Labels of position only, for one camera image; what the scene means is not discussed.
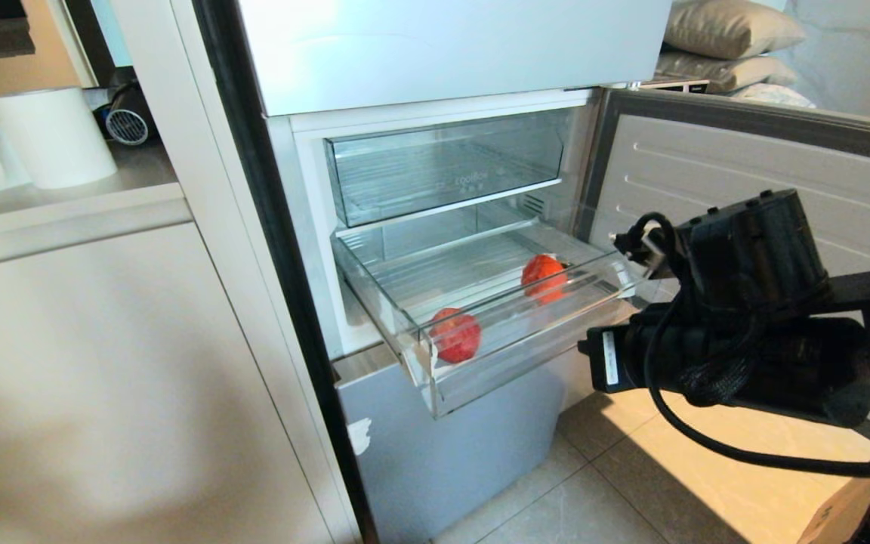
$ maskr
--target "tile floor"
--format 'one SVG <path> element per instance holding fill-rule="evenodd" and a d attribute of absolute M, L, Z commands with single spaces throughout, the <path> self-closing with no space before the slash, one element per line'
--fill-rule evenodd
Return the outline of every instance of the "tile floor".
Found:
<path fill-rule="evenodd" d="M 741 447 L 870 460 L 870 441 L 853 431 L 666 398 L 691 425 Z M 645 391 L 594 394 L 563 413 L 539 467 L 433 542 L 793 543 L 846 481 L 712 454 L 670 427 Z"/>

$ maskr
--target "refrigerator door panel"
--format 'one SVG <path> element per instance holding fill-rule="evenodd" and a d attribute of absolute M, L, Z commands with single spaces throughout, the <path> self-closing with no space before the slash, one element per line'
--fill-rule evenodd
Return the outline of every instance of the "refrigerator door panel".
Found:
<path fill-rule="evenodd" d="M 650 79 L 670 0 L 241 0 L 268 116 Z"/>
<path fill-rule="evenodd" d="M 643 213 L 674 224 L 798 189 L 832 276 L 870 270 L 870 120 L 662 91 L 611 92 L 578 232 L 605 239 Z"/>

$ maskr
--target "crisper drawer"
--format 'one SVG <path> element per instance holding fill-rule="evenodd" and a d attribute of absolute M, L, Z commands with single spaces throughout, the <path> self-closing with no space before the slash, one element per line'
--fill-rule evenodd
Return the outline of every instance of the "crisper drawer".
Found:
<path fill-rule="evenodd" d="M 551 219 L 498 201 L 334 238 L 348 283 L 436 417 L 653 299 L 656 283 L 638 267 L 554 227 L 566 217 Z M 536 255 L 565 269 L 523 285 Z"/>
<path fill-rule="evenodd" d="M 552 182 L 573 110 L 326 139 L 338 217 L 356 227 Z"/>

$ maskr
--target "cardboard box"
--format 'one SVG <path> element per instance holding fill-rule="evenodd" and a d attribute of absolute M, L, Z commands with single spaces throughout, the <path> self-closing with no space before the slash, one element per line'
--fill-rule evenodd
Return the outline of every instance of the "cardboard box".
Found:
<path fill-rule="evenodd" d="M 851 540 L 870 509 L 870 478 L 853 478 L 826 500 L 797 544 L 844 544 Z"/>

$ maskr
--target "white cabinet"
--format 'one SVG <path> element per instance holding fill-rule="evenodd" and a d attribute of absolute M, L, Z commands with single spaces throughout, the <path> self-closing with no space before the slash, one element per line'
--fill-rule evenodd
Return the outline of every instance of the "white cabinet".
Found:
<path fill-rule="evenodd" d="M 0 262 L 0 542 L 328 542 L 191 223 Z"/>

